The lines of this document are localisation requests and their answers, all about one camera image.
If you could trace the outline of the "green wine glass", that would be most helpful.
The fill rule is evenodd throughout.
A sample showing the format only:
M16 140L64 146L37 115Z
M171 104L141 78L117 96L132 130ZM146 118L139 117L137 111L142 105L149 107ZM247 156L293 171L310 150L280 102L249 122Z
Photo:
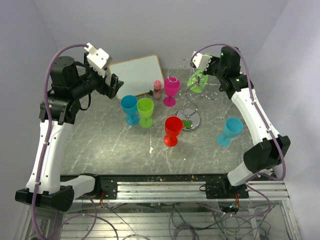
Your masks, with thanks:
M143 97L137 102L137 111L140 116L139 124L143 128L149 128L153 124L153 119L151 118L154 112L154 102L147 97Z
M188 78L188 81L186 84L189 91L196 94L202 94L206 86L215 85L215 83L208 83L209 76L204 75L204 72L202 70L193 68L191 64L190 64L190 67L191 67L190 77Z

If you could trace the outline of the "blue wine glass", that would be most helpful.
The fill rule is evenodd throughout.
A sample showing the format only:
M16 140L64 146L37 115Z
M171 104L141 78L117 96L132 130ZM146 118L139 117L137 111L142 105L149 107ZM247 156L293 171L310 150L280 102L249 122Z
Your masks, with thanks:
M140 121L140 117L137 115L137 103L138 100L133 95L126 95L120 101L122 110L127 115L126 123L128 125L135 126Z
M243 127L243 123L239 118L228 118L223 126L222 133L216 138L217 143L222 147L228 147L232 138L237 137L242 132Z

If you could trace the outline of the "pink wine glass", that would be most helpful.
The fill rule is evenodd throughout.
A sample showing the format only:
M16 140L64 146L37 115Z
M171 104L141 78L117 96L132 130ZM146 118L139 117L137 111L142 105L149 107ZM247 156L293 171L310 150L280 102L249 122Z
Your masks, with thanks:
M163 99L163 104L167 107L173 107L176 104L175 95L180 88L180 81L176 77L167 77L164 80L164 92L167 95Z

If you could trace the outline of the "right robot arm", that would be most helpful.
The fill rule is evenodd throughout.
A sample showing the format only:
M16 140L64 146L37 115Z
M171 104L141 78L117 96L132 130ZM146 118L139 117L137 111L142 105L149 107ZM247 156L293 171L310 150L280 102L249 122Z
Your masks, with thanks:
M244 153L243 162L227 174L228 181L220 186L226 198L233 197L239 185L254 177L266 176L265 171L276 166L282 166L282 175L273 180L283 180L285 155L291 145L289 137L281 135L264 112L249 71L241 72L240 64L244 62L239 49L233 46L223 46L219 56L204 55L203 73L219 80L219 90L226 93L241 113L253 142L253 147Z

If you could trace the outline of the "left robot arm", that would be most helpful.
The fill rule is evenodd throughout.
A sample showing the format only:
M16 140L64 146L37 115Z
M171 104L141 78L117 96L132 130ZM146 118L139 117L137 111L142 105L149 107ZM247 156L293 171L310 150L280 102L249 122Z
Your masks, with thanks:
M110 84L106 83L106 70L111 57L98 56L94 59L84 54L83 62L70 56L58 57L50 71L51 89L47 100L52 118L51 133L46 134L49 118L44 102L40 104L40 139L34 167L26 187L17 190L15 200L48 210L66 212L73 200L86 194L91 199L102 193L101 178L92 173L82 173L62 182L61 166L67 140L74 126L76 115L81 110L80 99L93 91L112 99L124 84L115 74Z

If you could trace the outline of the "green wine glass on table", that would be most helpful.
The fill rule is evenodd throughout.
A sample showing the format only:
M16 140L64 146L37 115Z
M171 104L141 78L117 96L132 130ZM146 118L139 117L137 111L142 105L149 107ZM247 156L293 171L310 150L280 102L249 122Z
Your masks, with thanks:
M151 118L154 112L154 102L147 97L143 97L137 102L137 111L140 116L139 124L143 128L149 128L153 124L153 119Z

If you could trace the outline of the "chrome wine glass rack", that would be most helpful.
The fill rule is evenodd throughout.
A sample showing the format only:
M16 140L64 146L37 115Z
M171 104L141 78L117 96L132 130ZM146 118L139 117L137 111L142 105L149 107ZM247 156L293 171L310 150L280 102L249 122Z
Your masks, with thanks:
M182 73L182 70L169 69L167 77L175 77L182 80L182 86L179 89L179 96L184 100L184 105L176 112L175 116L180 118L183 123L182 130L185 132L192 132L199 128L201 125L201 116L199 114L199 105L197 104L198 98L204 98L209 101L215 101L219 98L216 89L221 86L217 81L210 82L208 76L208 83L215 84L206 86L203 93L195 93L188 90L187 81L191 75Z

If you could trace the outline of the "red wine glass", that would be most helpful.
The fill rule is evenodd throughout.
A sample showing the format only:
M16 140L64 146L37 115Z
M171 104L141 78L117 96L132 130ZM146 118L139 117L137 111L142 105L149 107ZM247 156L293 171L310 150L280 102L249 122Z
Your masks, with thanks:
M183 128L183 122L177 116L170 116L166 119L164 129L166 135L163 142L167 147L174 147L178 143L178 135Z

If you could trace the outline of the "small pink bottle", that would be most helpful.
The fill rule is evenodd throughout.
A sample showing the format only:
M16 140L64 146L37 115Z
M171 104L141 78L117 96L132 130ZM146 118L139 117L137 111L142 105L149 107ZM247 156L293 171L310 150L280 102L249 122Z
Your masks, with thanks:
M153 98L158 100L162 96L162 82L155 80L153 83Z

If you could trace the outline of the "small whiteboard with wooden frame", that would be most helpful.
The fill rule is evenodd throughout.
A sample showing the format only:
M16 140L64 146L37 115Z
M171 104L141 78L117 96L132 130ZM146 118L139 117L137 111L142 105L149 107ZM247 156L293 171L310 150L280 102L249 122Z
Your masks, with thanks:
M138 57L126 61L112 63L109 66L110 74L118 76L123 81L116 94L121 100L127 95L140 96L154 89L154 82L160 81L164 87L164 76L157 55Z

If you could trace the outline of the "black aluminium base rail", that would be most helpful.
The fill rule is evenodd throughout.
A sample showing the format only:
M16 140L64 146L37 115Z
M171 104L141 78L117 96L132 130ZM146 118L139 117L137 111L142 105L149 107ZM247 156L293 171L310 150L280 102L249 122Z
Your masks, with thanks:
M247 199L244 184L231 186L225 173L99 175L96 199L105 202L202 202Z

